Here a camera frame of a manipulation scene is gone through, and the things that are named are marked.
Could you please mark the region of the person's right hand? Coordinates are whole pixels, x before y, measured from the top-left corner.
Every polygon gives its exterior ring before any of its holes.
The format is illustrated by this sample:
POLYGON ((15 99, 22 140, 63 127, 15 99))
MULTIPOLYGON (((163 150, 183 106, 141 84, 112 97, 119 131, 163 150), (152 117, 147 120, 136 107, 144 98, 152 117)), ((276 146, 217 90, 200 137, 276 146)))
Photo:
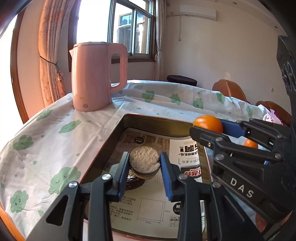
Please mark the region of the person's right hand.
POLYGON ((255 224, 259 232, 263 232, 268 225, 268 222, 265 221, 258 213, 255 214, 255 224))

